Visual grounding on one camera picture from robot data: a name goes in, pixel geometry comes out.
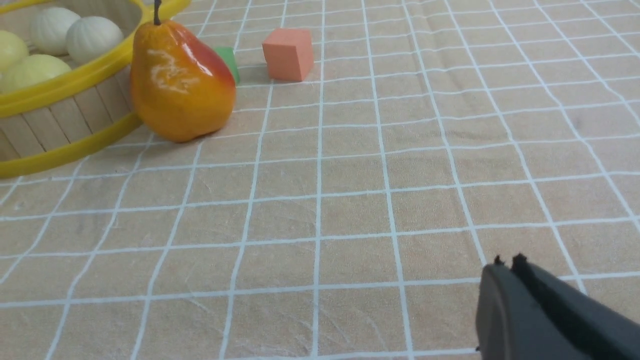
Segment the orange cube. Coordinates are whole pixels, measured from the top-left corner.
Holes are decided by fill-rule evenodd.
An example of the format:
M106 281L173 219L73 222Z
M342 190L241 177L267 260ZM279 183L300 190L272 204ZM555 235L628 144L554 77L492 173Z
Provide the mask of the orange cube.
M311 31L275 29L262 43L269 77L284 81L303 81L314 67Z

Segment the green cube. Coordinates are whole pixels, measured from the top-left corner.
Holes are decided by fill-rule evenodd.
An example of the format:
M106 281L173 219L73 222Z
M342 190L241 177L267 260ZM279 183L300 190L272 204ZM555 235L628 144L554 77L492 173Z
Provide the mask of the green cube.
M227 67L231 70L231 74L233 74L234 79L236 80L236 85L240 84L240 73L238 72L238 66L236 64L236 57L234 56L234 48L230 46L221 46L214 47L213 51L215 51L218 56L222 58L225 64L227 64Z

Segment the yellow plastic rim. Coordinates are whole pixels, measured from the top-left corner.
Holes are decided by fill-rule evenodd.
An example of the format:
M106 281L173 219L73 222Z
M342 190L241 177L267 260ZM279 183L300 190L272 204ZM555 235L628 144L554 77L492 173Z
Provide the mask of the yellow plastic rim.
M0 14L50 1L17 1L16 3L0 6ZM142 16L138 26L153 19L153 14L150 11L153 6L146 6L141 0L129 1L137 4L142 9ZM190 3L191 0L164 0L159 16L163 20L169 19L183 11ZM122 70L131 62L134 33L131 33L111 52L91 63L74 69L72 72L36 86L0 95L0 121L2 121L1 118L43 108L71 97ZM140 119L131 113L115 122L112 126L80 141L28 158L0 162L0 179L34 174L79 160L127 136L140 127L141 124Z

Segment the basket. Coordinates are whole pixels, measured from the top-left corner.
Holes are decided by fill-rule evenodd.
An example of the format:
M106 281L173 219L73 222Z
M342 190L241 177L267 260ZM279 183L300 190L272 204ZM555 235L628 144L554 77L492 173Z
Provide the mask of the basket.
M168 19L191 0L164 0ZM62 6L82 17L112 20L125 35L113 50L35 86L0 94L0 178L33 174L97 152L141 125L129 97L133 34L152 20L142 0L17 0L0 6L0 29L29 45L29 24L42 8Z

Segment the beige fabric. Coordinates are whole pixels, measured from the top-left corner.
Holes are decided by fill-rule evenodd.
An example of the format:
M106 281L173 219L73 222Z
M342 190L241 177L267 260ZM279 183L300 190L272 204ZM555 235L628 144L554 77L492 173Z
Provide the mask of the beige fabric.
M175 20L236 47L233 119L3 182L3 358L478 359L481 267L520 251L640 321L638 0ZM266 77L278 26L313 32L302 84Z

